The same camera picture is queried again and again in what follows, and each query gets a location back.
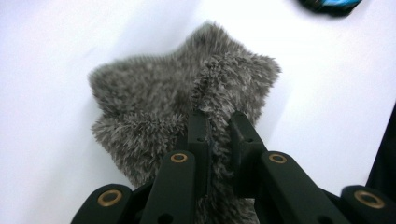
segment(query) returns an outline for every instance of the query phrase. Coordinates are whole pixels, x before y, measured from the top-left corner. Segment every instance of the screw hole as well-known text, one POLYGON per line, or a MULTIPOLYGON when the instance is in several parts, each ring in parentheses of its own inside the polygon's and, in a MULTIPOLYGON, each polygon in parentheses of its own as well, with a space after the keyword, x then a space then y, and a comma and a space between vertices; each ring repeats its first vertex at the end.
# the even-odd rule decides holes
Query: screw hole
POLYGON ((184 162, 186 160, 187 160, 187 155, 183 154, 183 153, 177 153, 177 154, 174 154, 171 156, 171 161, 173 161, 173 162, 180 163, 180 162, 184 162))
POLYGON ((332 219, 329 217, 325 217, 325 216, 319 216, 318 222, 320 224, 333 224, 332 219))
POLYGON ((109 207, 119 202, 121 198, 122 193, 119 190, 110 189, 99 196, 98 203, 103 207, 109 207))
POLYGON ((158 224, 170 224, 173 222, 173 217, 169 214, 162 214, 157 219, 158 224))
POLYGON ((285 163, 288 160, 288 159, 286 159, 286 157, 284 157, 280 154, 276 154, 276 153, 271 154, 269 158, 270 158, 270 161, 273 161, 273 162, 276 162, 279 164, 285 163))
POLYGON ((375 196, 374 194, 372 194, 368 191, 357 190, 354 193, 354 196, 359 202, 361 202, 364 205, 367 205, 369 207, 372 207, 375 209, 381 209, 381 208, 385 207, 385 202, 381 198, 375 196))

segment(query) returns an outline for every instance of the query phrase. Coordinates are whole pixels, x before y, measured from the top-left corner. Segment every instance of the blue object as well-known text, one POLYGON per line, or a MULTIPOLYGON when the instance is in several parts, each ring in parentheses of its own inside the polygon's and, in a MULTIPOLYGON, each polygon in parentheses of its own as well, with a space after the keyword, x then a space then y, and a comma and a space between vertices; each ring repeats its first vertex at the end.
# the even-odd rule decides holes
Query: blue object
POLYGON ((324 7, 348 7, 356 6, 361 0, 323 0, 324 7))

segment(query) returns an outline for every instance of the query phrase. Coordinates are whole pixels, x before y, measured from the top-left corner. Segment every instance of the white background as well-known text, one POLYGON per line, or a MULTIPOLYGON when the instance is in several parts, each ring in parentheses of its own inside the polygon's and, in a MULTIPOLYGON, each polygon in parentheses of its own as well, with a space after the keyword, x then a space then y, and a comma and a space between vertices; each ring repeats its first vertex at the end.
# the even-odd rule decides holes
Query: white background
POLYGON ((101 111, 87 75, 170 52, 205 21, 283 70, 257 125, 268 149, 335 194, 364 185, 396 99, 394 8, 363 0, 332 18, 297 0, 3 1, 0 223, 69 223, 95 189, 131 187, 92 137, 101 111))

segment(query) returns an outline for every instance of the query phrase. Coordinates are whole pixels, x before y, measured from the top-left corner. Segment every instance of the fluffy gray fur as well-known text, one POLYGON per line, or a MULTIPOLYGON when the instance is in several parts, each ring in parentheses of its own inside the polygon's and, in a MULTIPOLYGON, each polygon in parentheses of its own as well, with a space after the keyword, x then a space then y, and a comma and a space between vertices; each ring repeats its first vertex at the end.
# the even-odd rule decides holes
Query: fluffy gray fur
POLYGON ((132 57, 93 71, 93 95, 103 110, 93 134, 138 188, 155 177, 177 134, 187 133, 189 111, 204 111, 214 140, 212 189, 198 200, 195 223, 257 223, 252 201, 233 195, 228 121, 239 110, 255 124, 279 71, 273 59, 207 23, 172 54, 132 57))

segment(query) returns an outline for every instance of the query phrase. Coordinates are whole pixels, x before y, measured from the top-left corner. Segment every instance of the brass grommet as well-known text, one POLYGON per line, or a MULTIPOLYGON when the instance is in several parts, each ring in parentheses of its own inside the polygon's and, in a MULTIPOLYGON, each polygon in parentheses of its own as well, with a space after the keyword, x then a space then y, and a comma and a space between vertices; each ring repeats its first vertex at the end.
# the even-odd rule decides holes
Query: brass grommet
POLYGON ((375 208, 375 209, 381 209, 385 207, 385 203, 382 199, 380 199, 378 196, 367 192, 365 190, 357 190, 354 193, 355 198, 361 202, 364 205, 367 205, 369 207, 375 208))
POLYGON ((270 158, 270 161, 280 163, 280 164, 285 163, 288 160, 288 159, 286 159, 286 157, 284 157, 280 154, 277 154, 277 153, 271 154, 269 158, 270 158))
POLYGON ((187 155, 183 154, 183 153, 176 153, 174 155, 172 155, 171 157, 171 161, 173 162, 184 162, 187 160, 187 155))
POLYGON ((102 205, 103 207, 109 207, 117 202, 119 202, 122 198, 122 193, 121 191, 117 189, 110 189, 105 192, 103 192, 99 198, 98 198, 98 203, 102 205))

